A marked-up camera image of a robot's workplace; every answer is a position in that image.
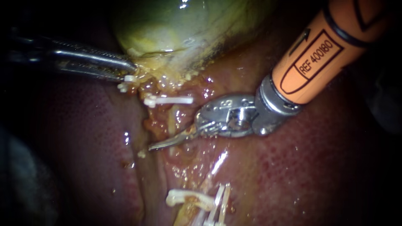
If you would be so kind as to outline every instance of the metal jaw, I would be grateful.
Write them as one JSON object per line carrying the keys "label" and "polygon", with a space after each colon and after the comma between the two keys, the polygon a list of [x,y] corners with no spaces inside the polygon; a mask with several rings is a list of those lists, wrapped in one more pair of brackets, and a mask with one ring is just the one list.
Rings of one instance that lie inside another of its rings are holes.
{"label": "metal jaw", "polygon": [[242,137],[253,133],[256,117],[254,96],[231,94],[205,104],[196,114],[195,126],[201,135]]}
{"label": "metal jaw", "polygon": [[6,61],[51,72],[123,82],[137,67],[128,56],[43,36],[9,36]]}
{"label": "metal jaw", "polygon": [[302,106],[286,100],[276,90],[271,75],[264,78],[255,96],[258,116],[252,123],[255,134],[264,136],[272,133],[287,118],[297,115]]}

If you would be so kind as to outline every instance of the wet tissue surface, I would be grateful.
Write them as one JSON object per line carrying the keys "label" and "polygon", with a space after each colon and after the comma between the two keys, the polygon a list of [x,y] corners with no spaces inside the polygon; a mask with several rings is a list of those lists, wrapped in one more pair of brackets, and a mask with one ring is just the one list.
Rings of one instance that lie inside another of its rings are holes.
{"label": "wet tissue surface", "polygon": [[[297,13],[296,6],[305,13]],[[318,8],[299,4],[279,9],[267,32],[215,59],[183,85],[177,94],[193,96],[189,106],[165,105],[148,114],[137,97],[119,93],[115,84],[69,77],[43,80],[41,73],[17,71],[30,76],[3,92],[7,108],[2,117],[9,120],[2,123],[58,176],[64,198],[57,224],[202,223],[208,212],[190,197],[170,207],[168,192],[193,190],[214,198],[220,185],[230,190],[224,220],[228,226],[376,222],[377,205],[383,204],[378,188],[385,183],[382,152],[388,147],[344,74],[269,136],[196,138],[144,152],[150,141],[190,125],[208,100],[255,92]],[[104,20],[94,18],[71,28],[75,33],[70,36],[116,51]],[[149,81],[140,91],[153,92],[153,85]]]}

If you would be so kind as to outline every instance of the black ring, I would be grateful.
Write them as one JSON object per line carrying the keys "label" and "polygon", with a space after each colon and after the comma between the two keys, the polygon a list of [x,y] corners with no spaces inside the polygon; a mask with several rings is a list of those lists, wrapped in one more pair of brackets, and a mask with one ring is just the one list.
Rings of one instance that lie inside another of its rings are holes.
{"label": "black ring", "polygon": [[335,23],[334,19],[331,16],[330,13],[330,8],[328,6],[328,1],[324,5],[322,11],[324,12],[324,17],[325,20],[327,21],[328,25],[332,28],[332,30],[344,41],[347,43],[357,46],[357,47],[363,47],[367,48],[371,45],[371,43],[356,39],[355,37],[351,36],[350,34],[346,33],[344,30],[342,30],[338,24]]}

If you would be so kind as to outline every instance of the white plastic clip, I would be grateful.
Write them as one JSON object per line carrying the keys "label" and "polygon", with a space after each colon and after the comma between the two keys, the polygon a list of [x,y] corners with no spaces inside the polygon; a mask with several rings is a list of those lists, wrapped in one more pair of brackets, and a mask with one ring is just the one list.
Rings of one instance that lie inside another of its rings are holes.
{"label": "white plastic clip", "polygon": [[172,189],[169,191],[166,197],[166,204],[170,207],[173,207],[176,204],[185,203],[186,199],[189,200],[192,197],[194,197],[194,199],[190,200],[191,203],[205,211],[211,211],[211,209],[215,206],[214,198],[210,196],[199,192],[180,189]]}
{"label": "white plastic clip", "polygon": [[155,95],[148,95],[144,99],[144,104],[150,108],[154,108],[157,104],[192,104],[193,97],[157,97]]}

